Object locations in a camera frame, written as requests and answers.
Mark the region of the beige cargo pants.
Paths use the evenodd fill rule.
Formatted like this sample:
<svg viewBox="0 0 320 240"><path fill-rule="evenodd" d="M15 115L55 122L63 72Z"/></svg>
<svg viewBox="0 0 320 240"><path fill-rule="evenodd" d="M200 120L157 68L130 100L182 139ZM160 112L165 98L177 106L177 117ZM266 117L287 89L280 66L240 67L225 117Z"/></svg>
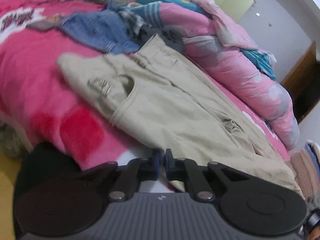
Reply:
<svg viewBox="0 0 320 240"><path fill-rule="evenodd" d="M154 35L129 56L64 53L65 81L112 126L200 165L217 161L302 193L263 132L183 55Z"/></svg>

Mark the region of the pink floral bed blanket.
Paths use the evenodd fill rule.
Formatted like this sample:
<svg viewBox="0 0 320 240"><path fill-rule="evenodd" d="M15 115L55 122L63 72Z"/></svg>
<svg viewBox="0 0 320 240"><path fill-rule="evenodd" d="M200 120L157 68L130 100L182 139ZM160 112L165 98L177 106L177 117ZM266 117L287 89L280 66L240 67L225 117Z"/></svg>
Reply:
<svg viewBox="0 0 320 240"><path fill-rule="evenodd" d="M27 25L102 9L84 1L1 0L1 120L16 129L27 148L49 141L83 169L111 160L125 163L142 145L77 96L56 65L62 53L94 57L98 52L59 30Z"/></svg>

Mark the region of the dark grey garment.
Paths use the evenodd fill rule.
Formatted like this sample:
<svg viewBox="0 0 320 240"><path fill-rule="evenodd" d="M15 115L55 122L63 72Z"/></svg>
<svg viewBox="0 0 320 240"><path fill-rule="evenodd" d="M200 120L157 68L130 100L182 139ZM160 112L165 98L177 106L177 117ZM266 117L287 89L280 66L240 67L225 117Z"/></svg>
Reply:
<svg viewBox="0 0 320 240"><path fill-rule="evenodd" d="M135 42L140 46L143 46L153 35L158 35L164 43L170 48L183 54L184 42L182 35L172 28L153 28L144 25L140 28L138 36L135 38Z"/></svg>

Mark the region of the pink floral rolled duvet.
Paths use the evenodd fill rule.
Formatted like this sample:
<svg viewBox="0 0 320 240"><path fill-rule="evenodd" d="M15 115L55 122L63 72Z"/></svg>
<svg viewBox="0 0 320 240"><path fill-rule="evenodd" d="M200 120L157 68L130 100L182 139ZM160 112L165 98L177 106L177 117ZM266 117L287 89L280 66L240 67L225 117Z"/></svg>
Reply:
<svg viewBox="0 0 320 240"><path fill-rule="evenodd" d="M214 0L160 1L179 4L210 18L210 26L198 31L177 26L185 37L187 55L264 119L288 150L293 149L299 128L291 96L240 51L240 48L259 50L245 29Z"/></svg>

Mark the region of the teal patterned cloth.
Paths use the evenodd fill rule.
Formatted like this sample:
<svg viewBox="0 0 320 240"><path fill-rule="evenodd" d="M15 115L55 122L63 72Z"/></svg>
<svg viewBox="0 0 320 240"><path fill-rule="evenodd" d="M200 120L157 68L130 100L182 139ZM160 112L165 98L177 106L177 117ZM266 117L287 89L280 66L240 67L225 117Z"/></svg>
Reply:
<svg viewBox="0 0 320 240"><path fill-rule="evenodd" d="M240 51L251 61L256 68L271 80L276 81L273 67L277 63L274 55L267 51L249 50L240 48Z"/></svg>

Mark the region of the blue denim jeans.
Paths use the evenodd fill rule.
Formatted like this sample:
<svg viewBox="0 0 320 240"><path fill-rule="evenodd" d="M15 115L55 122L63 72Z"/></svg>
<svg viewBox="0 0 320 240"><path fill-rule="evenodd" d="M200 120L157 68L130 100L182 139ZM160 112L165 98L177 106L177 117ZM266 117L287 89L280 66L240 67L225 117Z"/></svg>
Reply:
<svg viewBox="0 0 320 240"><path fill-rule="evenodd" d="M100 11L74 12L57 27L76 42L102 53L129 54L140 46L133 41L118 6L107 3Z"/></svg>

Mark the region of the black white plaid shirt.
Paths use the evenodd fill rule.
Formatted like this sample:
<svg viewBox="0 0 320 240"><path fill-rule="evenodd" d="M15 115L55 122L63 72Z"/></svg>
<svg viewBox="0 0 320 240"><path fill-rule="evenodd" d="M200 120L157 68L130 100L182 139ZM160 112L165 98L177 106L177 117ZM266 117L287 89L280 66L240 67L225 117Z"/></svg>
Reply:
<svg viewBox="0 0 320 240"><path fill-rule="evenodd" d="M117 13L126 24L130 35L133 37L137 37L139 35L142 27L145 25L148 26L142 17L135 14L131 10L120 8L117 10Z"/></svg>

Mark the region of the brown wooden door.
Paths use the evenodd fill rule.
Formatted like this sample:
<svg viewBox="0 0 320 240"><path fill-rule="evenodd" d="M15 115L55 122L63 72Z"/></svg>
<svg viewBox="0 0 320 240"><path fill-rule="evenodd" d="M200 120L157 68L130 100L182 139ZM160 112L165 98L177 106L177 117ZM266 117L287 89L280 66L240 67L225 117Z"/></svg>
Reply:
<svg viewBox="0 0 320 240"><path fill-rule="evenodd" d="M281 85L290 94L294 116L300 123L319 103L319 60L315 41L285 76Z"/></svg>

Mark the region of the blue striped quilt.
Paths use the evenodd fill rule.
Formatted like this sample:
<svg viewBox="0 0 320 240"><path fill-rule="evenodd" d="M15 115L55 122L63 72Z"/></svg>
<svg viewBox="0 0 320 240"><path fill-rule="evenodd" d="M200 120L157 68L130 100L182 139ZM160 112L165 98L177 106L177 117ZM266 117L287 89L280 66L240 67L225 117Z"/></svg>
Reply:
<svg viewBox="0 0 320 240"><path fill-rule="evenodd" d="M207 15L189 10L176 3L155 1L137 7L128 7L128 9L157 28L174 25L198 31L210 26L210 18Z"/></svg>

